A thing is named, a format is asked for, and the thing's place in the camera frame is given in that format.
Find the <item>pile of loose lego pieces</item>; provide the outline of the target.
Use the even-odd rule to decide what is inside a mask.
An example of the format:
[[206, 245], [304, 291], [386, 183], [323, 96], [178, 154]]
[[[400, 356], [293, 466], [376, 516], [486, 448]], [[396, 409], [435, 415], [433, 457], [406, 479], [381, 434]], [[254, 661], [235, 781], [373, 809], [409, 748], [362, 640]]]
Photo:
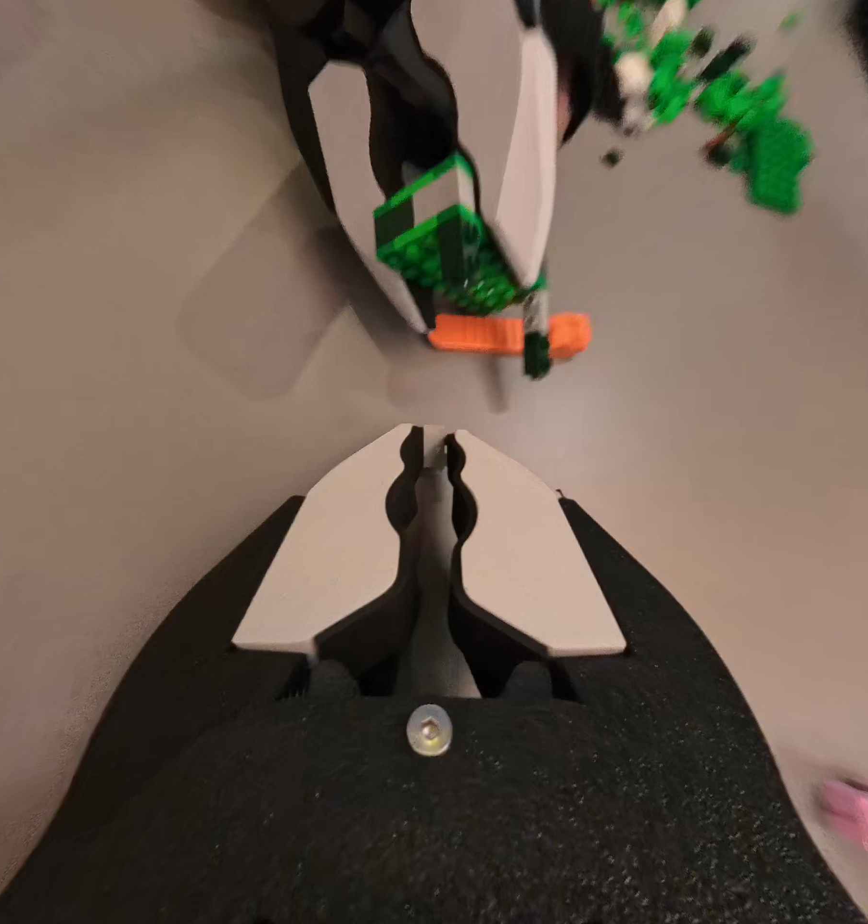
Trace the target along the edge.
[[717, 49], [715, 30], [688, 25], [698, 2], [595, 2], [602, 44], [613, 53], [625, 134], [694, 112], [712, 130], [703, 155], [744, 180], [754, 206], [783, 216], [802, 206], [802, 173], [813, 159], [809, 131], [787, 117], [786, 75], [753, 80], [743, 64], [755, 40]]

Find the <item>green lego build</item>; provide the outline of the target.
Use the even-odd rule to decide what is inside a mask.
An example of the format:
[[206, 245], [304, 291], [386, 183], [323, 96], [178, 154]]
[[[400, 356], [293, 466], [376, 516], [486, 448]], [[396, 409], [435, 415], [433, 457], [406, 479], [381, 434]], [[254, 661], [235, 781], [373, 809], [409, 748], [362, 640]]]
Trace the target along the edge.
[[476, 210], [474, 170], [455, 152], [373, 211], [376, 257], [407, 283], [445, 296], [463, 312], [489, 316], [547, 290], [516, 280]]

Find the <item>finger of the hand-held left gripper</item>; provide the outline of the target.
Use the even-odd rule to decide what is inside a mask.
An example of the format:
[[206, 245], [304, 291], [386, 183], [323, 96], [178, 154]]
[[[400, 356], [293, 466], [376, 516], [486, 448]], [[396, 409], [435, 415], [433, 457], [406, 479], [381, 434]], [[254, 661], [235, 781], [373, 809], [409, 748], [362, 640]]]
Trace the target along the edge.
[[542, 6], [411, 3], [421, 50], [451, 85], [477, 211], [523, 287], [540, 275], [556, 190], [557, 58]]
[[355, 64], [327, 63], [309, 86], [334, 211], [377, 287], [408, 326], [428, 334], [405, 280], [377, 258], [374, 212], [384, 202], [370, 156], [371, 103], [365, 72]]

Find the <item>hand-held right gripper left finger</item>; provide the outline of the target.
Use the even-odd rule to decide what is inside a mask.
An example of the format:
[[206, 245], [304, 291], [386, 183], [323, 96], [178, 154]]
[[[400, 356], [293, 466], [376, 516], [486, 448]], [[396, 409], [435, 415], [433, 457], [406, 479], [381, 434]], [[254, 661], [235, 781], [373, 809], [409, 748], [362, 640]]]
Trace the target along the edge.
[[425, 430], [400, 424], [306, 494], [232, 637], [242, 651], [395, 676], [417, 623]]

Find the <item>pink lego pig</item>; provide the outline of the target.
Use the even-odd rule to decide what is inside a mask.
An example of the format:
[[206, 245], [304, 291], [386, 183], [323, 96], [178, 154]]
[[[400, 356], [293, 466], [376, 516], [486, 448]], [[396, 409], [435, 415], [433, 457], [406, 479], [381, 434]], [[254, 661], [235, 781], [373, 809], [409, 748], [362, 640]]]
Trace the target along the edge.
[[868, 853], [868, 780], [823, 779], [817, 804], [825, 827]]

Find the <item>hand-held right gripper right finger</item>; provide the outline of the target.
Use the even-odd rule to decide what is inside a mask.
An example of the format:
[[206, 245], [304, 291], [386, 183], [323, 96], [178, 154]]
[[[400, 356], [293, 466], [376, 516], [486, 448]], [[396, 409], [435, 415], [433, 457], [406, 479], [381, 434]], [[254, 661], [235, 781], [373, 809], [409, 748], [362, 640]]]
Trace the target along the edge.
[[613, 615], [556, 491], [467, 431], [445, 439], [452, 489], [448, 622], [473, 676], [621, 655]]

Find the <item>orange brick separator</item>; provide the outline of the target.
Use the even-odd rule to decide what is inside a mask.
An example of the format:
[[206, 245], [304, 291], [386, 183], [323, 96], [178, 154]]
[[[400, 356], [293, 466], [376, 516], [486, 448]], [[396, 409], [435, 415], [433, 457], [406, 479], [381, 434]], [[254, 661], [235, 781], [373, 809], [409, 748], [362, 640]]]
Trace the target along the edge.
[[[549, 355], [553, 361], [570, 359], [587, 350], [592, 339], [590, 318], [580, 313], [549, 318]], [[437, 350], [498, 357], [522, 357], [523, 320], [501, 315], [474, 317], [439, 314], [428, 342]]]

